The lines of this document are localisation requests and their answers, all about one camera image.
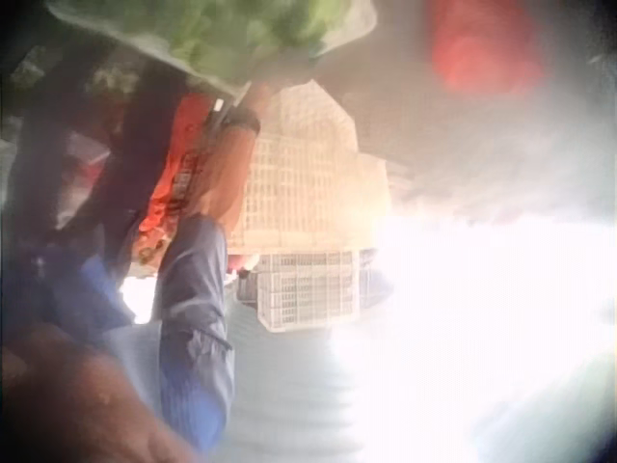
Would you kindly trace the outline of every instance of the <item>sleeve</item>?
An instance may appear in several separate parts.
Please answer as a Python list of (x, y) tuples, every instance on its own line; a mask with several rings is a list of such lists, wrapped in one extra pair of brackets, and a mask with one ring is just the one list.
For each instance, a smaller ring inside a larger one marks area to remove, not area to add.
[(167, 423), (197, 449), (220, 438), (233, 396), (224, 278), (227, 243), (210, 218), (183, 219), (159, 272), (161, 405)]

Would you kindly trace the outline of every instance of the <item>skin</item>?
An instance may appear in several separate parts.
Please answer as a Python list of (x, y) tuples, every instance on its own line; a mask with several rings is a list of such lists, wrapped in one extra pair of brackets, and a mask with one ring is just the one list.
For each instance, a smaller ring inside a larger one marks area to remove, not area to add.
[[(256, 85), (241, 104), (261, 118), (271, 95), (268, 87)], [(221, 134), (185, 216), (210, 216), (231, 233), (255, 138), (244, 127)], [(37, 460), (44, 455), (45, 461), (67, 463), (201, 461), (142, 403), (113, 358), (76, 344), (51, 325), (35, 325), (19, 342), (2, 347), (2, 398), (12, 438), (24, 443), (22, 453), (35, 449)], [(3, 461), (11, 461), (6, 452), (3, 446)], [(28, 460), (20, 454), (13, 461)]]
[(149, 412), (114, 359), (58, 328), (34, 326), (2, 357), (3, 417), (47, 461), (200, 461)]

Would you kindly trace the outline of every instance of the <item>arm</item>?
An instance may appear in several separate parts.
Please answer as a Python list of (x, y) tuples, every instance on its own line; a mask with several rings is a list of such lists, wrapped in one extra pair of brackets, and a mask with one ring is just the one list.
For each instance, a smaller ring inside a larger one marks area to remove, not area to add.
[[(267, 89), (253, 88), (242, 104), (260, 117), (268, 98)], [(226, 235), (240, 216), (255, 138), (244, 126), (228, 126), (221, 134), (159, 273), (154, 307), (163, 320), (163, 415), (199, 449), (218, 441), (233, 395), (224, 315)]]

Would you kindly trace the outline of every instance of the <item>wristband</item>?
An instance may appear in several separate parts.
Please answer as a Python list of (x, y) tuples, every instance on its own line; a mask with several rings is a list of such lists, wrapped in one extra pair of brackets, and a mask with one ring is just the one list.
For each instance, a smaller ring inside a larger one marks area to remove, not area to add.
[(252, 130), (255, 135), (259, 135), (261, 131), (261, 122), (255, 112), (241, 106), (229, 110), (228, 115), (225, 117), (224, 125), (225, 127), (236, 126), (248, 128)]

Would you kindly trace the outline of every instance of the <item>leg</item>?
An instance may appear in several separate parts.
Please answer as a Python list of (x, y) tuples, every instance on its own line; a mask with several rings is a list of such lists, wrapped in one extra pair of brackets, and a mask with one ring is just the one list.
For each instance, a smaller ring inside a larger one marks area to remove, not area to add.
[(117, 282), (130, 264), (131, 246), (165, 167), (175, 110), (186, 91), (185, 75), (150, 62), (124, 118), (121, 139), (86, 203), (66, 233), (105, 230), (105, 262)]
[(84, 84), (109, 51), (98, 39), (84, 41), (67, 50), (33, 90), (9, 178), (4, 215), (10, 242), (11, 237), (42, 242), (55, 228), (70, 132), (67, 122), (84, 111)]

